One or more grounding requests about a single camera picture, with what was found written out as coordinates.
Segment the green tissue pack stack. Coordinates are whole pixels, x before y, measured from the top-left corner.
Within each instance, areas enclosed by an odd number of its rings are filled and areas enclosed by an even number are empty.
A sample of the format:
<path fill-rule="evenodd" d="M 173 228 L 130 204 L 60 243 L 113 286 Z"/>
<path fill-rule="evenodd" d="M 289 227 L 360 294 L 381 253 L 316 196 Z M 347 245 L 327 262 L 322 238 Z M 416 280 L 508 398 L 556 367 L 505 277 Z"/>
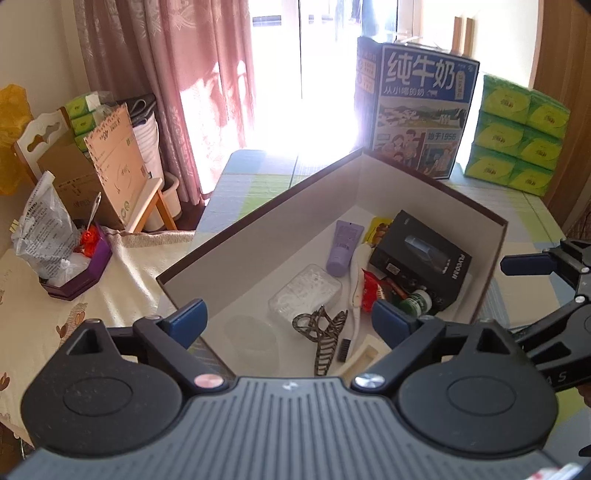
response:
<path fill-rule="evenodd" d="M 464 174 L 542 197 L 553 179 L 570 110 L 537 90 L 484 77 L 475 137 Z"/>

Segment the red snack packet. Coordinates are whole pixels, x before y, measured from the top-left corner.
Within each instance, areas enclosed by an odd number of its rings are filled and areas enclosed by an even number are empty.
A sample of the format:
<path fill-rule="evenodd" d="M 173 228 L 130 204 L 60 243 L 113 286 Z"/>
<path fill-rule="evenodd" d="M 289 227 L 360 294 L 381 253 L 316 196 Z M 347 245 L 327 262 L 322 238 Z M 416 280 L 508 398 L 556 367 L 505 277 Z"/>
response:
<path fill-rule="evenodd" d="M 380 279 L 370 271 L 363 270 L 363 311 L 372 312 L 374 304 L 379 300 L 386 299 Z"/>

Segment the translucent plastic cup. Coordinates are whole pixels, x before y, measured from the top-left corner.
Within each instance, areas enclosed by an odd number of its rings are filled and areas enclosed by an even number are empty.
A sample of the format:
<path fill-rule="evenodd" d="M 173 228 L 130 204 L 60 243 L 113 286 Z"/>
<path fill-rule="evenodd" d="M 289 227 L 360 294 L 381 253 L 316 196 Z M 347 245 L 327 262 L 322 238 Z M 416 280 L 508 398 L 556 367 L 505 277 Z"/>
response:
<path fill-rule="evenodd" d="M 266 321 L 238 315 L 224 324 L 224 333 L 243 367 L 260 376 L 276 373 L 280 363 L 276 334 Z"/>

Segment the blue milk carton box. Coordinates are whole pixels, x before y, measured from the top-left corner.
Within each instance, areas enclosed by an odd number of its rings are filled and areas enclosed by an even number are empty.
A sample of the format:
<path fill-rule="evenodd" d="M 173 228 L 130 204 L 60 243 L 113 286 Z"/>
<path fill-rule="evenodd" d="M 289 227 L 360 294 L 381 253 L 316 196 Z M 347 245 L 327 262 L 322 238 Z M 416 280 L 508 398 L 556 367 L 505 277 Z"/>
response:
<path fill-rule="evenodd" d="M 358 144 L 437 180 L 448 179 L 465 132 L 480 63 L 362 36 L 356 47 Z"/>

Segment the yellow snack bag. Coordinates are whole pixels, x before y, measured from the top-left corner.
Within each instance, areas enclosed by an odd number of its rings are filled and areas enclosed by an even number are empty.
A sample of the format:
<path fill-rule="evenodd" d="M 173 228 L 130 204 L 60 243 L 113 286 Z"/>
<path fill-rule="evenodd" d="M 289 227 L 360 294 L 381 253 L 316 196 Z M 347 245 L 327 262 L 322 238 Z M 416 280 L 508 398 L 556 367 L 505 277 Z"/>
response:
<path fill-rule="evenodd" d="M 370 222 L 365 237 L 363 237 L 363 241 L 372 247 L 376 247 L 386 235 L 392 223 L 391 218 L 374 217 Z"/>

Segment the white bucket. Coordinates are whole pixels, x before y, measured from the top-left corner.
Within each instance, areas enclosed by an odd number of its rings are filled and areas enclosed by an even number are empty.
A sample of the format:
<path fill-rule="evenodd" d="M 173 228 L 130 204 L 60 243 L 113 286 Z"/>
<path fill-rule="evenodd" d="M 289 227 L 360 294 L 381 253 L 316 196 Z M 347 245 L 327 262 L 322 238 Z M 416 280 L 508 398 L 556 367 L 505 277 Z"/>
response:
<path fill-rule="evenodd" d="M 151 178 L 159 178 L 163 181 L 160 191 L 164 204 L 172 218 L 177 220 L 181 216 L 181 205 L 177 192 L 179 179 L 164 170 L 159 148 L 159 129 L 155 114 L 151 113 L 143 123 L 134 126 L 133 132 L 144 167 Z"/>

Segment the yellow plastic bag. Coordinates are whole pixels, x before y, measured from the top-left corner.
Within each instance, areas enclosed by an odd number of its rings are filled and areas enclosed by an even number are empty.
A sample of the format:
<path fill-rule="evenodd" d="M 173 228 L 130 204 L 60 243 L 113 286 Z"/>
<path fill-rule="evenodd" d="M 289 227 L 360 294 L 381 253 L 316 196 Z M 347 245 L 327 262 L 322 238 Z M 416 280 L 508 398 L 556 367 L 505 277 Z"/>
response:
<path fill-rule="evenodd" d="M 0 191 L 13 195 L 24 175 L 21 161 L 13 151 L 14 143 L 33 120 L 26 90 L 9 84 L 0 91 Z"/>

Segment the clear floss pick box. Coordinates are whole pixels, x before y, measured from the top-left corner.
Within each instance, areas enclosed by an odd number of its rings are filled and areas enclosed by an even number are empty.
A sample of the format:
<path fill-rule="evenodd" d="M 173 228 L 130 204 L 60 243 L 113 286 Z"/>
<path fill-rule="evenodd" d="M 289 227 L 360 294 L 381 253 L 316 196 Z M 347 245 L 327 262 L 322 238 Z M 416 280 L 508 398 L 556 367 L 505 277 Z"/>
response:
<path fill-rule="evenodd" d="M 332 308 L 342 293 L 342 283 L 320 266 L 310 264 L 270 298 L 270 317 L 289 324 L 294 317 Z"/>

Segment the purple cream tube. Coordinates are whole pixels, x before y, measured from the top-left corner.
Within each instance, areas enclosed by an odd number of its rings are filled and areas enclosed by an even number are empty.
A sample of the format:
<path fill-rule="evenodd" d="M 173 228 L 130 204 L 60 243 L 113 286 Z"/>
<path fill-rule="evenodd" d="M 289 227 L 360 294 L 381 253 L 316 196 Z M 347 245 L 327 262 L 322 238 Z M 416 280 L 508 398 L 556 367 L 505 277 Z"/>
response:
<path fill-rule="evenodd" d="M 332 277 L 341 278 L 348 274 L 353 252 L 362 237 L 365 228 L 362 225 L 338 220 L 325 270 Z"/>

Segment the pink curtain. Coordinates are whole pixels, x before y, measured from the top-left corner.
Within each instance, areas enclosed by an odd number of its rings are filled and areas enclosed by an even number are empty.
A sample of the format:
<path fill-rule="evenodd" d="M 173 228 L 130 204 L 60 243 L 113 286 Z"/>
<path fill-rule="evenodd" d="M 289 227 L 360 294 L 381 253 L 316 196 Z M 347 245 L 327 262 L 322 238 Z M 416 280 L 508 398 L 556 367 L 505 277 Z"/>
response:
<path fill-rule="evenodd" d="M 119 100 L 151 93 L 166 170 L 193 205 L 207 168 L 246 145 L 254 68 L 245 1 L 76 1 L 89 86 Z"/>

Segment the brown cardboard storage box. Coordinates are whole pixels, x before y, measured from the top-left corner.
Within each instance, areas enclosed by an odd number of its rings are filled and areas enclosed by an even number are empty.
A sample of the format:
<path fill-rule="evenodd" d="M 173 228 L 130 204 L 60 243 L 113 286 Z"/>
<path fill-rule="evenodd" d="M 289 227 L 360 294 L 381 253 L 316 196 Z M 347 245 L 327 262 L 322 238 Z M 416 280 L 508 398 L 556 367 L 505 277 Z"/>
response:
<path fill-rule="evenodd" d="M 363 280 L 408 275 L 447 320 L 472 321 L 506 221 L 455 189 L 358 151 L 228 226 L 158 277 L 176 307 L 207 307 L 202 340 L 236 376 L 315 374 L 317 346 L 294 319 L 344 314 L 335 363 L 373 333 Z"/>

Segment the brown cardboard carton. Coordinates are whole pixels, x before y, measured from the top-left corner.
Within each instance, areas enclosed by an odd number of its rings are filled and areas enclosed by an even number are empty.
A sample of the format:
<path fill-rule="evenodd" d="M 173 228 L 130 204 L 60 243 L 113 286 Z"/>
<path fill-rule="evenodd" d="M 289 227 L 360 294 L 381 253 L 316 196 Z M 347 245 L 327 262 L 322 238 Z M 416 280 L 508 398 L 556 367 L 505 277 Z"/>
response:
<path fill-rule="evenodd" d="M 84 141 L 85 153 L 66 132 L 40 157 L 39 168 L 54 175 L 53 186 L 73 220 L 86 219 L 100 196 L 95 219 L 123 230 L 147 182 L 127 107 L 118 106 Z"/>

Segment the small green tissue packs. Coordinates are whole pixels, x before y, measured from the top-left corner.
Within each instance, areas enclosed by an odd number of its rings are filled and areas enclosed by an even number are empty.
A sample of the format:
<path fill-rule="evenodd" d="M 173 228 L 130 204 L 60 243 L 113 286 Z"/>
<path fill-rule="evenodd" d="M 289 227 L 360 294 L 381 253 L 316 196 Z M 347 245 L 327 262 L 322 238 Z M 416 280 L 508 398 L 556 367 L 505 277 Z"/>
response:
<path fill-rule="evenodd" d="M 110 114 L 108 93 L 92 91 L 68 101 L 64 108 L 74 134 L 77 148 L 85 153 L 85 137 Z"/>

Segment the black product box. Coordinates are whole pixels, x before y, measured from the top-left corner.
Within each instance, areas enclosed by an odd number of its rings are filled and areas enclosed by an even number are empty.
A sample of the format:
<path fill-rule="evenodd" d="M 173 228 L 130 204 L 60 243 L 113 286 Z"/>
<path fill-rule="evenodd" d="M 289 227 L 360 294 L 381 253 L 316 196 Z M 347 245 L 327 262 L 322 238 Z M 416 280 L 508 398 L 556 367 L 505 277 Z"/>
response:
<path fill-rule="evenodd" d="M 369 263 L 398 286 L 427 291 L 436 312 L 460 295 L 472 256 L 401 210 L 374 248 Z"/>

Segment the purple tray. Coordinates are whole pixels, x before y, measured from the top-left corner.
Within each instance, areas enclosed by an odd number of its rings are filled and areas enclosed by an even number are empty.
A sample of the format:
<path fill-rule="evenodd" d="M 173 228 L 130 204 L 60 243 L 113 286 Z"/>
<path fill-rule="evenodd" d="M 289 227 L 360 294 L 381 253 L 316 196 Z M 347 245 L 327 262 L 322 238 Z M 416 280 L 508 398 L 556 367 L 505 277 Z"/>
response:
<path fill-rule="evenodd" d="M 94 223 L 82 233 L 79 246 L 62 263 L 58 276 L 39 279 L 39 283 L 50 297 L 71 301 L 98 283 L 111 256 L 104 229 Z"/>

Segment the clear plastic bag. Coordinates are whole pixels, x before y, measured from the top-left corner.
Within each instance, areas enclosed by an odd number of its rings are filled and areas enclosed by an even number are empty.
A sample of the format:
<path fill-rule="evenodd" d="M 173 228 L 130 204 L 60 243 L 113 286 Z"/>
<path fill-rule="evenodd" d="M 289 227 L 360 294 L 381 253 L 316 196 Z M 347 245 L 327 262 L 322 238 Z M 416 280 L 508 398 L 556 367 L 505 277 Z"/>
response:
<path fill-rule="evenodd" d="M 62 263 L 79 246 L 81 232 L 74 225 L 46 171 L 29 196 L 23 213 L 10 227 L 13 249 L 40 279 L 61 272 Z"/>

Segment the leopard print hair clip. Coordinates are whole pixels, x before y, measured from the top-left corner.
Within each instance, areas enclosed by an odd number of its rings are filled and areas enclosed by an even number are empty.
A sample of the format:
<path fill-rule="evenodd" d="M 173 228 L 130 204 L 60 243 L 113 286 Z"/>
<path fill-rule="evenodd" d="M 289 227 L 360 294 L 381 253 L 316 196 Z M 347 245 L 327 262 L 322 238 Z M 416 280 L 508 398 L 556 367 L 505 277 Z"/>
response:
<path fill-rule="evenodd" d="M 312 313 L 298 314 L 291 322 L 298 334 L 315 343 L 315 377 L 328 375 L 346 319 L 348 312 L 341 311 L 331 317 L 325 307 L 321 306 Z"/>

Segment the floral cream tablecloth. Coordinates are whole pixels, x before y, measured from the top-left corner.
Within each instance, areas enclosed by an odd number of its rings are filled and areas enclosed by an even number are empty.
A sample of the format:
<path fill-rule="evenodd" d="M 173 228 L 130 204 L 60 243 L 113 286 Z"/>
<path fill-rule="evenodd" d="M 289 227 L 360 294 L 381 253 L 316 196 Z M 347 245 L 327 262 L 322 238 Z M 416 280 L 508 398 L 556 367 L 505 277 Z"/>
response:
<path fill-rule="evenodd" d="M 156 277 L 188 252 L 192 231 L 127 234 L 108 230 L 112 256 L 97 284 L 72 301 L 50 297 L 26 262 L 9 249 L 1 258 L 1 423 L 30 442 L 22 396 L 69 335 L 86 319 L 129 326 L 156 312 Z"/>

